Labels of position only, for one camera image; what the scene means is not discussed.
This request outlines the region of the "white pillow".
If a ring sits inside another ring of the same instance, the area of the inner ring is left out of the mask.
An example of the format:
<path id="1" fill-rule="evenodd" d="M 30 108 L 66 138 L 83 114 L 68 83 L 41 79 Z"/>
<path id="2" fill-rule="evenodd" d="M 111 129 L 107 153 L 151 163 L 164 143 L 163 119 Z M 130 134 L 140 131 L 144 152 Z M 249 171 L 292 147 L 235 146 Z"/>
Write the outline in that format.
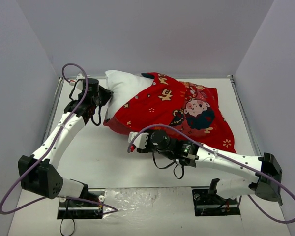
<path id="1" fill-rule="evenodd" d="M 123 105 L 153 83 L 153 79 L 117 70 L 108 70 L 105 76 L 107 89 L 113 92 L 105 119 L 111 119 Z"/>

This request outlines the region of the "red printed pillowcase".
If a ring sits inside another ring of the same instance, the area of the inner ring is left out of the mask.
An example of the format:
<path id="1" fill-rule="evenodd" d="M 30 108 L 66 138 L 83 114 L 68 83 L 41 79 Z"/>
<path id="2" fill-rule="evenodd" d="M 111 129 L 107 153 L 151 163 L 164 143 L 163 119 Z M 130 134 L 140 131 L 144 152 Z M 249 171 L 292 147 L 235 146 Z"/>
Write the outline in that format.
<path id="1" fill-rule="evenodd" d="M 182 82 L 158 72 L 139 76 L 153 79 L 147 89 L 123 105 L 104 125 L 128 135 L 160 124 L 170 137 L 182 139 L 180 131 L 210 147 L 234 153 L 235 138 L 219 110 L 216 88 Z"/>

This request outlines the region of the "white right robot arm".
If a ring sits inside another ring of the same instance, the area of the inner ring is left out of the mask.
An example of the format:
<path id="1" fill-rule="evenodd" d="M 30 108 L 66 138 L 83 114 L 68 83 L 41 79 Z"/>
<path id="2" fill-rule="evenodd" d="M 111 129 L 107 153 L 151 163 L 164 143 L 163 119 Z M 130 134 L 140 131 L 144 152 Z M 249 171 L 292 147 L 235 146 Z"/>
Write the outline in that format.
<path id="1" fill-rule="evenodd" d="M 164 130 L 153 131 L 148 143 L 153 153 L 165 156 L 182 168 L 211 168 L 233 174 L 234 177 L 228 180 L 217 177 L 211 181 L 208 197 L 214 203 L 250 194 L 266 201 L 282 202 L 280 183 L 283 171 L 273 154 L 235 154 L 171 138 Z"/>

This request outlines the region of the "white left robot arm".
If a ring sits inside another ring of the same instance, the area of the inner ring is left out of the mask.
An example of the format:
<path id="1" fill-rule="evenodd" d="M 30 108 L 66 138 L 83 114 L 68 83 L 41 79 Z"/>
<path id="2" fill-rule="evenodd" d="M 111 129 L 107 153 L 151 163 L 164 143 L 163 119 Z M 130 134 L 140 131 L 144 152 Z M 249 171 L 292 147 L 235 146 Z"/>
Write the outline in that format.
<path id="1" fill-rule="evenodd" d="M 57 171 L 59 162 L 74 137 L 93 121 L 113 93 L 99 84 L 99 80 L 81 79 L 82 91 L 64 109 L 57 126 L 31 155 L 23 155 L 18 161 L 21 187 L 42 197 L 71 198 L 79 206 L 89 200 L 88 185 L 77 180 L 63 178 Z"/>

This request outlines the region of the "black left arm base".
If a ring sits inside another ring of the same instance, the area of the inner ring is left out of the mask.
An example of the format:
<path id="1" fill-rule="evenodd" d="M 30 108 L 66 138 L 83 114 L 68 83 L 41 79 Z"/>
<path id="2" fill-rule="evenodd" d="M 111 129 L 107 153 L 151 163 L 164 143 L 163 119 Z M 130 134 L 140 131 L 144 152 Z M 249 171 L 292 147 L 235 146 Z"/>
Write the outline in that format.
<path id="1" fill-rule="evenodd" d="M 94 203 L 60 198 L 57 219 L 102 219 L 103 206 Z"/>

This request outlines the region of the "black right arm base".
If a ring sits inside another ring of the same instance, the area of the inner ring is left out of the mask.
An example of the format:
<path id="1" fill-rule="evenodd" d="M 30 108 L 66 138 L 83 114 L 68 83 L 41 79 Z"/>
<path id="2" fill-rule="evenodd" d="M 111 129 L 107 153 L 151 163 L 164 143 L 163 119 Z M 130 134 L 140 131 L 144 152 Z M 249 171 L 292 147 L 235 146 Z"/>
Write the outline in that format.
<path id="1" fill-rule="evenodd" d="M 208 187 L 191 189 L 196 217 L 240 215 L 237 197 L 224 199 L 216 194 L 209 194 Z"/>

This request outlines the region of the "metal table edge rail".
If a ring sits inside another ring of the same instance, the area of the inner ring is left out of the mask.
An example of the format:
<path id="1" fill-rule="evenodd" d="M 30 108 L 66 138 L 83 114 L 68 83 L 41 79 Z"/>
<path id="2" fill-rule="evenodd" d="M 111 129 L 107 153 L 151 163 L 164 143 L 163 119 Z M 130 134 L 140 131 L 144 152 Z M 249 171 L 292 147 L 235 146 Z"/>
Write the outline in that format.
<path id="1" fill-rule="evenodd" d="M 59 77 L 59 81 L 57 84 L 57 88 L 56 88 L 56 92 L 55 92 L 55 96 L 54 96 L 54 100 L 53 100 L 53 104 L 52 104 L 52 108 L 51 108 L 51 112 L 49 115 L 49 119 L 48 119 L 48 123 L 47 123 L 47 127 L 45 130 L 45 135 L 43 140 L 46 140 L 47 137 L 49 136 L 51 129 L 52 129 L 52 125 L 54 122 L 54 117 L 57 111 L 57 107 L 58 107 L 58 103 L 59 103 L 59 98 L 61 95 L 61 91 L 62 91 L 62 87 L 63 87 L 63 78 Z"/>

